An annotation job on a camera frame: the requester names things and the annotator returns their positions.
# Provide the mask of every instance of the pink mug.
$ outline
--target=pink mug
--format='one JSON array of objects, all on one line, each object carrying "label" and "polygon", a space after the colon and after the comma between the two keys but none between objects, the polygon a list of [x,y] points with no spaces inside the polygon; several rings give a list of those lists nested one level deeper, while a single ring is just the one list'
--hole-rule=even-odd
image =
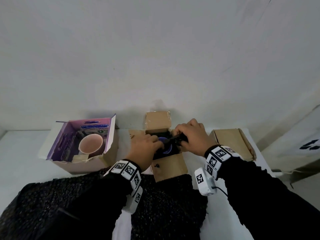
[{"label": "pink mug", "polygon": [[98,134],[91,134],[84,137],[79,144],[79,151],[89,154],[89,158],[103,154],[105,143]]}]

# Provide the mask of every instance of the open cardboard box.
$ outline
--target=open cardboard box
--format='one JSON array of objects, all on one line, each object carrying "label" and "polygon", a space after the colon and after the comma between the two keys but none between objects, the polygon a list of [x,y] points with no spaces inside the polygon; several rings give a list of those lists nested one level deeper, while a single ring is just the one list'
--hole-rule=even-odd
[{"label": "open cardboard box", "polygon": [[241,129],[214,129],[210,135],[217,145],[229,146],[245,161],[255,161],[257,155]]},{"label": "open cardboard box", "polygon": [[[169,111],[157,111],[146,113],[146,129],[130,129],[130,137],[136,135],[171,132],[171,116]],[[188,169],[182,153],[159,158],[152,161],[151,168],[156,182],[187,174]]]},{"label": "open cardboard box", "polygon": [[[112,118],[56,121],[39,150],[38,157],[52,161],[71,174],[84,174],[114,165],[118,152],[118,135],[115,133],[116,115]],[[102,155],[88,158],[79,153],[78,146],[88,134],[104,138]]]}]

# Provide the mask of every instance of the blue bowl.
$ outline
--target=blue bowl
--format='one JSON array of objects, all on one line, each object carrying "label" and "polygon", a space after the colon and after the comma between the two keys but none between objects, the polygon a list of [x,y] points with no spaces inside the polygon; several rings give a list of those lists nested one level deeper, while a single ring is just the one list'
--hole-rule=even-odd
[{"label": "blue bowl", "polygon": [[[159,137],[159,141],[162,141],[162,142],[164,142],[166,139],[167,139],[166,137]],[[163,152],[163,154],[168,154],[171,152],[171,150],[172,150],[172,145],[170,145],[169,149]]]}]

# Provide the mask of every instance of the black tool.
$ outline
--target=black tool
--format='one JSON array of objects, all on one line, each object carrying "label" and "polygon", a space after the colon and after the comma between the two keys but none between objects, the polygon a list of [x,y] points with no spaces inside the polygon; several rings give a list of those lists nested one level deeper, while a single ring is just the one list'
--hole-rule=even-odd
[{"label": "black tool", "polygon": [[188,137],[183,133],[175,135],[169,139],[166,139],[165,141],[163,141],[164,151],[168,150],[171,144],[176,144],[180,146],[182,141],[189,142]]}]

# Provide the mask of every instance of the hand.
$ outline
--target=hand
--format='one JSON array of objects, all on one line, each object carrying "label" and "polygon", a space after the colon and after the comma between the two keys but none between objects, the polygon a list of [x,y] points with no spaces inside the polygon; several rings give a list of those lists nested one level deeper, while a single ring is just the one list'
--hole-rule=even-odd
[{"label": "hand", "polygon": [[181,145],[187,151],[198,156],[204,157],[206,151],[217,143],[208,136],[202,123],[198,123],[196,119],[190,120],[187,124],[179,124],[174,129],[173,134],[184,133],[188,137],[188,141],[182,141]]},{"label": "hand", "polygon": [[164,144],[159,141],[157,136],[140,135],[131,139],[131,150],[126,156],[139,165],[142,172],[150,167],[154,154],[159,148],[164,149]]}]

